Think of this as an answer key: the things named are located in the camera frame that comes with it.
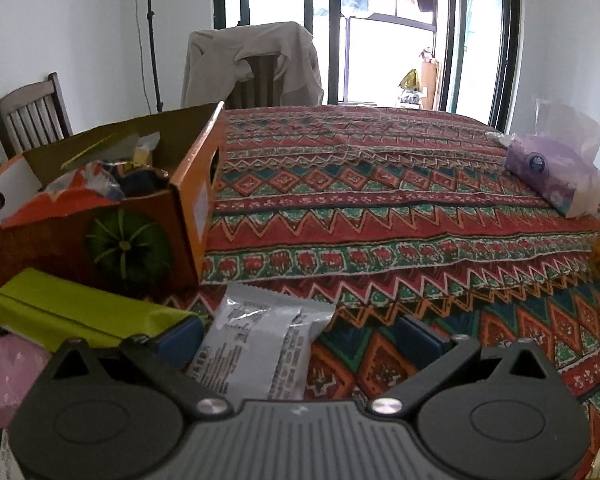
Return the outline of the black sliding door frame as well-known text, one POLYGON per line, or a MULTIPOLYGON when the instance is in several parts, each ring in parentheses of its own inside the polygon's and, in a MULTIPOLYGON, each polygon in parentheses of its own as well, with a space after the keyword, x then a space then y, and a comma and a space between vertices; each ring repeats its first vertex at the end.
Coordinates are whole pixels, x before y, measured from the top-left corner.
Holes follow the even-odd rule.
POLYGON ((296 22, 324 101, 442 110, 504 129, 521 0, 212 0, 217 28, 296 22))

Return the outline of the patterned red tablecloth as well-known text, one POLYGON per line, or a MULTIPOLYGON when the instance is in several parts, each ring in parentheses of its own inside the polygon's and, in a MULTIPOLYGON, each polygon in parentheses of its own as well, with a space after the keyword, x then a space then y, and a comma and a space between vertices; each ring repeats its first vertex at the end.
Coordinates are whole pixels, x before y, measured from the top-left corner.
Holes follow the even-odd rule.
POLYGON ((476 120, 355 107, 227 110, 202 277, 118 296, 193 313, 229 284, 336 307, 300 400, 188 416, 119 344, 68 338, 3 445, 27 479, 582 479, 600 445, 600 217, 567 219, 476 120), (393 327, 467 335, 479 361, 409 415, 393 327))

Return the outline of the pink snack packet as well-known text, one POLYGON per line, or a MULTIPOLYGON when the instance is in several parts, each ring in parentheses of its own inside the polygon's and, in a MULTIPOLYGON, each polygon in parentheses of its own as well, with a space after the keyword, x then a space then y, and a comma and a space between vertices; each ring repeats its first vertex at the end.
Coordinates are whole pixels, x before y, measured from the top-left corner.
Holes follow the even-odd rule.
POLYGON ((17 335, 0 337, 0 429, 7 427, 50 355, 17 335))

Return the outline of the grey white snack packet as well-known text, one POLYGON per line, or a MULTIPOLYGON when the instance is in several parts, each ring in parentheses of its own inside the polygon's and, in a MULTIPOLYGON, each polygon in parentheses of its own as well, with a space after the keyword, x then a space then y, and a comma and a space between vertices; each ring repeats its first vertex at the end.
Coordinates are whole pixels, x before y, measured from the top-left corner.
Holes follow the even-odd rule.
POLYGON ((329 302, 229 284, 186 375, 233 405, 300 400, 311 344, 335 310, 329 302))

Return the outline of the orange red snack bag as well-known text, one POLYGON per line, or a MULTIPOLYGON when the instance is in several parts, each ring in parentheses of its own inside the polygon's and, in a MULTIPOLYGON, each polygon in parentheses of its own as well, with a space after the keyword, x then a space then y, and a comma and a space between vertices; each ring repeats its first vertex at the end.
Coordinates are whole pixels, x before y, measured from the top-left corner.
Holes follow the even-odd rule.
POLYGON ((66 172, 33 195, 1 226, 21 226, 48 218, 70 216, 76 212, 113 205, 124 199, 116 178, 102 162, 89 162, 66 172))

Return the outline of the purple tissue pack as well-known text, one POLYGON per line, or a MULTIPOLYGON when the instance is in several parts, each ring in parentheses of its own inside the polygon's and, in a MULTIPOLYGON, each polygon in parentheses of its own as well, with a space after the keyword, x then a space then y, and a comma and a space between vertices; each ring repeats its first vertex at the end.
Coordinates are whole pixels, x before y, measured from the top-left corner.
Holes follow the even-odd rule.
POLYGON ((534 133, 508 137, 505 169, 567 219, 600 204, 600 124, 560 101, 539 100, 534 133))

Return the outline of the green snack packet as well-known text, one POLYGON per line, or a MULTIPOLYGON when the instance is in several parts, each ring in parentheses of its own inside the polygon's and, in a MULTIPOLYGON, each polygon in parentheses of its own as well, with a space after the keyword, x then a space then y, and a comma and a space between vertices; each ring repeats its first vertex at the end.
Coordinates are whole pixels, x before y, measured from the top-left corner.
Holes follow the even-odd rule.
POLYGON ((122 160, 131 159, 139 138, 137 133, 110 134, 63 162, 60 169, 69 171, 85 166, 89 162, 122 162, 122 160))
POLYGON ((193 313, 103 292, 27 269, 0 288, 0 327, 55 352, 68 338, 94 348, 157 337, 193 313))

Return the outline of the black light stand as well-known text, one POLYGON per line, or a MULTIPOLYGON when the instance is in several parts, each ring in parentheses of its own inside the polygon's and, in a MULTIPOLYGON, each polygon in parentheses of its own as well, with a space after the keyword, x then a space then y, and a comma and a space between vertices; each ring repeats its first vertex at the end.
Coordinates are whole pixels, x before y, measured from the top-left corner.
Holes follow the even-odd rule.
POLYGON ((156 42, 155 42, 155 11, 152 0, 146 0, 147 11, 146 11, 146 20, 147 20, 147 30, 148 30, 148 44, 149 44, 149 55, 150 55, 150 65, 151 65, 151 76, 152 83, 154 84, 154 92, 155 92, 155 100, 156 100, 156 111, 158 114, 163 111, 163 100, 161 97, 160 84, 159 84, 159 75, 158 75, 158 60, 157 60, 157 51, 156 51, 156 42))

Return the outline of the dark wooden chair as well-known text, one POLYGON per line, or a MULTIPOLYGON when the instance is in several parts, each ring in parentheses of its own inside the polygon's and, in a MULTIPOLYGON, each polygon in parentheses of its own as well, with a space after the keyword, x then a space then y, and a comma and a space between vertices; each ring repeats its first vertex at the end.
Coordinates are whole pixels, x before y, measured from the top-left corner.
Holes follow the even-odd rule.
POLYGON ((8 159, 72 135, 58 73, 0 96, 0 141, 8 159))

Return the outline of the orange cardboard box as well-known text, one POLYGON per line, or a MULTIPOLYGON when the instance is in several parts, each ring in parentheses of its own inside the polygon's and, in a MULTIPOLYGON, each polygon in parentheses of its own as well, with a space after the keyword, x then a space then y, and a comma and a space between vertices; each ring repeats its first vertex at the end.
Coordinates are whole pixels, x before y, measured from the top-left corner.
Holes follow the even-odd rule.
POLYGON ((27 268, 143 297, 202 277, 222 174, 223 103, 116 122, 32 148, 0 168, 0 287, 27 268), (66 172, 60 165, 110 134, 137 133, 133 157, 102 162, 124 199, 70 216, 1 223, 66 172))

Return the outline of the green snack packet front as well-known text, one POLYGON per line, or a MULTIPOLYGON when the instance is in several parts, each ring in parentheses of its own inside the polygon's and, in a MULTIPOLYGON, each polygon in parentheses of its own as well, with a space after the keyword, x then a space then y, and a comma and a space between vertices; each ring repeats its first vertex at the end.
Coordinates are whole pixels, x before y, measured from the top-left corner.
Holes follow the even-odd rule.
POLYGON ((68 338, 94 348, 157 337, 193 313, 103 292, 27 269, 0 288, 0 327, 55 352, 68 338))

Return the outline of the chair draped with beige jacket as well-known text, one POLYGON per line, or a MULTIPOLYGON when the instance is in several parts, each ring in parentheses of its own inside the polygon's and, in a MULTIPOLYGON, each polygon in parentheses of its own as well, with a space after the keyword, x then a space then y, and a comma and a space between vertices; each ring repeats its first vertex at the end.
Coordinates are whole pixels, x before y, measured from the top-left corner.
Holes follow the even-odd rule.
POLYGON ((181 106, 223 101, 245 107, 317 106, 324 90, 313 36, 296 22, 192 32, 181 106))

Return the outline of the green snack packet rear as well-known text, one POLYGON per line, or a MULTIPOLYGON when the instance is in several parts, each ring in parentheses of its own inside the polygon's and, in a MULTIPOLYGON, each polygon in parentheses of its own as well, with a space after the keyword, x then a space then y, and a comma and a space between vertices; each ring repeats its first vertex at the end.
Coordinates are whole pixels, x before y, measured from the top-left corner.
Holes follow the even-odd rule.
POLYGON ((69 171, 85 166, 89 162, 122 162, 122 160, 131 159, 139 138, 137 133, 110 134, 63 162, 60 169, 69 171))

